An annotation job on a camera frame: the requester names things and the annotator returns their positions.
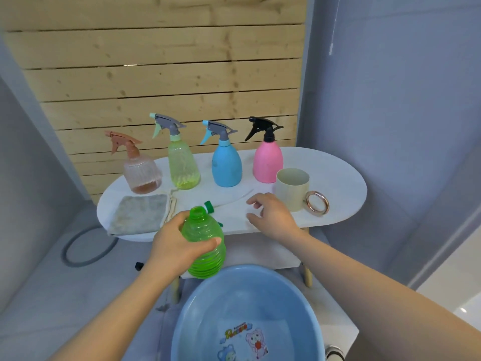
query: green spray bottle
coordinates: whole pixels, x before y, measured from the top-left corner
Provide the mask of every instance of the green spray bottle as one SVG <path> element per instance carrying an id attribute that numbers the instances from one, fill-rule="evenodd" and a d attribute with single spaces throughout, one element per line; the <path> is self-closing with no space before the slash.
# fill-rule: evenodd
<path id="1" fill-rule="evenodd" d="M 155 131 L 152 138 L 157 137 L 162 129 L 170 130 L 168 155 L 172 182 L 181 190 L 196 187 L 201 180 L 201 174 L 189 145 L 182 140 L 179 132 L 179 128 L 186 126 L 167 115 L 151 113 L 150 117 L 155 119 Z"/>
<path id="2" fill-rule="evenodd" d="M 224 233 L 202 206 L 193 207 L 182 227 L 182 235 L 189 242 L 206 241 L 213 237 L 222 238 L 222 242 L 211 252 L 198 257 L 189 268 L 189 273 L 198 279 L 207 279 L 219 272 L 225 260 Z"/>

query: gray towel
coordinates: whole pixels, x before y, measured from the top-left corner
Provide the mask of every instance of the gray towel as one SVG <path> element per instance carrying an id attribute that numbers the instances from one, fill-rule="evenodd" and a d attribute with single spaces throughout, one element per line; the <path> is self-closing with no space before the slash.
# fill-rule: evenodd
<path id="1" fill-rule="evenodd" d="M 109 235 L 128 235 L 156 232 L 173 214 L 169 196 L 166 194 L 150 196 L 125 196 L 117 207 Z"/>

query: brown liquid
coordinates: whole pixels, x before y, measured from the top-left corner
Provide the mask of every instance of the brown liquid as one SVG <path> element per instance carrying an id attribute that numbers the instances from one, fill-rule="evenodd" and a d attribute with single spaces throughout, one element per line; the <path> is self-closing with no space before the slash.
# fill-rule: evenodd
<path id="1" fill-rule="evenodd" d="M 157 181 L 152 181 L 141 186 L 134 187 L 132 191 L 136 194 L 148 194 L 159 187 Z"/>

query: gray hose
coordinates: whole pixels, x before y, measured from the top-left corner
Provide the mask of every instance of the gray hose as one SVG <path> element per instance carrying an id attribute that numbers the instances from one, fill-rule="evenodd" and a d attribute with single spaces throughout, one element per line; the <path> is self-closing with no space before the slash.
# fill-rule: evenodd
<path id="1" fill-rule="evenodd" d="M 101 225 L 94 225 L 93 227 L 90 227 L 90 228 L 87 228 L 87 229 L 84 229 L 84 230 L 81 230 L 79 233 L 77 233 L 76 235 L 74 235 L 68 242 L 67 244 L 63 247 L 62 249 L 62 254 L 61 254 L 61 258 L 62 258 L 62 262 L 68 266 L 68 267 L 84 267 L 84 266 L 87 266 L 87 265 L 90 265 L 94 262 L 97 262 L 98 260 L 100 260 L 102 257 L 104 257 L 106 254 L 108 254 L 114 247 L 115 245 L 117 244 L 117 242 L 119 241 L 118 237 L 115 237 L 112 241 L 112 243 L 110 243 L 110 245 L 107 247 L 107 249 L 105 249 L 105 251 L 103 251 L 101 254 L 87 260 L 87 261 L 82 261 L 82 262 L 72 262 L 68 259 L 67 257 L 67 251 L 68 249 L 70 248 L 70 246 L 78 239 L 78 237 L 84 235 L 85 233 L 91 231 L 91 230 L 94 230 L 94 229 L 98 229 L 98 228 L 103 228 Z"/>

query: orange spray nozzle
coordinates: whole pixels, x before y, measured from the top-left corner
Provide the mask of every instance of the orange spray nozzle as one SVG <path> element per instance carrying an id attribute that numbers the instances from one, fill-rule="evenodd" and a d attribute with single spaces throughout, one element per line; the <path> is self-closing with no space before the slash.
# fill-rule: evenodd
<path id="1" fill-rule="evenodd" d="M 112 140 L 112 154 L 117 152 L 118 148 L 123 145 L 127 148 L 127 155 L 129 158 L 140 156 L 140 152 L 135 146 L 136 144 L 142 143 L 140 140 L 128 136 L 127 134 L 112 132 L 110 130 L 106 130 L 105 135 Z"/>

